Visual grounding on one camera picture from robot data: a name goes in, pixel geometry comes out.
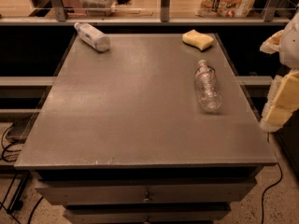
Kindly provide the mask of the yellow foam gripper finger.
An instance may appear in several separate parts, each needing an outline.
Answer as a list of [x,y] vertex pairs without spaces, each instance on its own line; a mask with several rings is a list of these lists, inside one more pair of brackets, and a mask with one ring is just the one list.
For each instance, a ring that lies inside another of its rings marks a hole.
[[283,30],[280,30],[273,35],[271,35],[269,38],[267,38],[260,46],[260,51],[267,53],[267,54],[273,54],[275,52],[279,52],[280,50],[280,40],[283,34]]
[[284,77],[276,75],[263,107],[261,129],[268,133],[276,132],[298,109],[299,71],[291,71]]

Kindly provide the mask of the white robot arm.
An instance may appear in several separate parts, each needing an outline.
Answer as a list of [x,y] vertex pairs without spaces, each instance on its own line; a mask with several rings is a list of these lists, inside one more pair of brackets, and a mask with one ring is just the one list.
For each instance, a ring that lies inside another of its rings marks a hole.
[[281,129],[299,109],[299,14],[283,30],[265,40],[260,51],[268,54],[278,52],[280,63],[290,68],[287,75],[275,76],[263,107],[260,127],[273,133]]

